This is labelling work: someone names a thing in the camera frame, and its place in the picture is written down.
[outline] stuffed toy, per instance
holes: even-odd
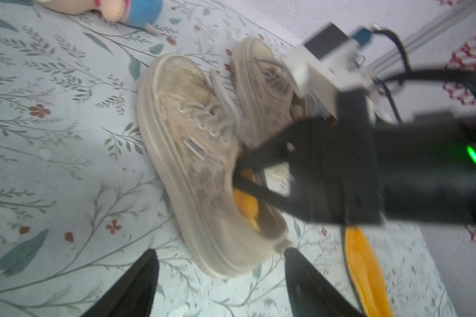
[[[159,16],[162,0],[37,0],[52,10],[80,14],[97,9],[104,19],[142,27],[156,34],[153,22]]]

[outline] green led light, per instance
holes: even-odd
[[[467,153],[469,153],[470,158],[473,160],[474,164],[476,164],[476,152],[473,148],[467,147]]]

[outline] blue fabric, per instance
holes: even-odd
[[[162,9],[162,0],[130,0],[129,21],[127,24],[137,27],[146,27],[159,16]]]

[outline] shoe insole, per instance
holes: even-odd
[[[252,181],[252,170],[244,169],[240,172],[242,177]],[[257,224],[257,215],[259,214],[259,204],[254,196],[233,188],[233,196],[235,198],[235,205],[241,215],[247,220],[249,226],[255,231],[260,231]]]
[[[368,240],[358,227],[349,227],[345,235],[349,275],[368,317],[393,317],[381,266]]]

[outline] sneaker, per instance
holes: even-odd
[[[256,148],[304,116],[304,101],[294,94],[284,67],[264,41],[250,36],[241,41],[231,60],[232,81],[245,118],[249,146]],[[286,179],[289,166],[266,170],[267,175]]]
[[[278,211],[259,203],[257,232],[236,208],[238,124],[214,71],[210,81],[214,89],[186,56],[158,58],[140,84],[138,122],[189,252],[204,272],[228,278],[253,270],[290,242]]]

